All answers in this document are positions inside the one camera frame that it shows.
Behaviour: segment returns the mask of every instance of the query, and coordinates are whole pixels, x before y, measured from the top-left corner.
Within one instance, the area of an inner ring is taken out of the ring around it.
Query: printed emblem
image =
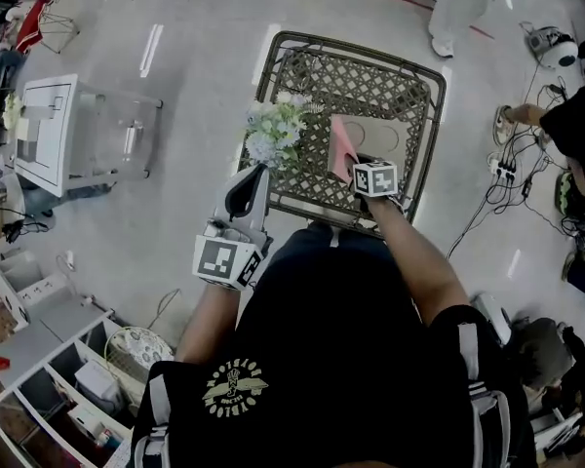
[[[243,362],[235,359],[219,366],[213,373],[214,379],[207,383],[208,391],[202,397],[204,406],[216,417],[238,416],[247,412],[256,404],[254,397],[269,386],[257,377],[261,374],[262,370],[249,359]]]

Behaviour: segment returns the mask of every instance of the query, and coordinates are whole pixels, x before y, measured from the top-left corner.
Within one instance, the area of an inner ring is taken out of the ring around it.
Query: floor
[[[496,0],[476,23],[484,33],[464,33],[456,58],[442,61],[428,47],[432,2],[411,1],[60,0],[56,12],[76,19],[82,32],[59,56],[35,48],[18,88],[30,79],[77,72],[99,87],[161,98],[161,140],[150,179],[120,183],[107,197],[65,205],[57,211],[54,230],[30,234],[22,243],[49,270],[56,268],[57,254],[73,250],[79,289],[94,293],[134,325],[148,325],[161,296],[180,288],[181,296],[153,328],[176,343],[203,289],[190,274],[194,237],[229,175],[255,91],[256,59],[269,26],[277,25],[361,44],[437,71],[450,69],[446,119],[415,221],[447,252],[489,186],[496,106],[522,102],[527,93],[535,102],[541,86],[560,73],[571,94],[583,82],[577,66],[535,71],[520,22],[555,24],[585,38],[585,3]],[[155,23],[164,31],[149,75],[141,78],[142,51]],[[564,162],[555,149],[551,154]],[[524,152],[524,168],[535,156],[534,149]],[[557,172],[551,166],[539,174],[529,197],[533,208],[554,221],[559,219],[552,201]],[[267,220],[275,247],[304,225],[303,219],[280,213]],[[529,308],[565,320],[585,338],[585,295],[560,279],[571,246],[542,218],[516,207],[488,216],[451,262],[469,293],[492,293],[510,316]]]

